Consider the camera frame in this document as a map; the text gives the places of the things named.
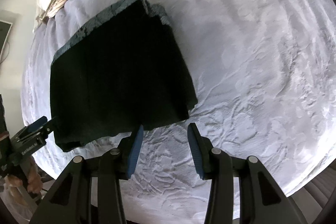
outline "white wall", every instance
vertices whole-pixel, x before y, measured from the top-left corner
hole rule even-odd
[[[0,19],[13,22],[8,37],[9,55],[0,66],[0,94],[11,135],[23,126],[20,89],[26,55],[33,39],[35,0],[0,0]]]

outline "white bedsheet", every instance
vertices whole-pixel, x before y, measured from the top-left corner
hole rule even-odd
[[[37,29],[21,94],[26,124],[50,118],[54,53],[116,1],[69,0]],[[203,223],[210,181],[195,172],[186,137],[190,122],[229,154],[259,157],[287,195],[336,158],[332,0],[149,1],[171,18],[199,103],[189,120],[145,133],[135,174],[121,181],[127,219]],[[56,178],[75,155],[100,156],[126,135],[63,153],[51,134],[34,157]]]

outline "folded black cloth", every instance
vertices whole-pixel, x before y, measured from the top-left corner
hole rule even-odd
[[[51,116],[64,151],[189,118],[197,98],[160,5],[121,0],[82,26],[51,65]]]

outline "gray fabric edge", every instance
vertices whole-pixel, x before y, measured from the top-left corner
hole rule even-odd
[[[120,12],[125,10],[127,7],[132,5],[137,0],[119,0],[116,3],[108,6],[93,18],[89,19],[79,30],[66,42],[57,52],[54,54],[52,63],[50,67],[52,67],[53,63],[67,50],[80,42],[83,37],[88,36],[94,29],[102,26],[105,22],[109,21],[112,17],[118,15]],[[171,26],[169,17],[166,14],[165,9],[159,4],[150,4],[148,0],[141,0],[142,5],[146,11],[146,13],[150,17],[159,16],[161,23],[163,25]]]

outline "bolt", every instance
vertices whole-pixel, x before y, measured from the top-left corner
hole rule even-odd
[[[219,155],[219,154],[222,152],[222,150],[220,150],[220,149],[217,148],[217,147],[214,147],[213,149],[211,149],[211,152],[212,152],[213,154]]]
[[[111,155],[118,155],[120,153],[120,150],[118,148],[112,148],[110,150]]]
[[[256,163],[258,162],[258,159],[257,159],[257,157],[255,157],[255,156],[250,156],[250,157],[249,157],[249,161],[250,161],[251,163],[253,163],[253,164],[256,164]]]
[[[82,161],[81,156],[76,156],[76,157],[73,158],[73,162],[76,163],[76,164],[80,163],[81,161]]]

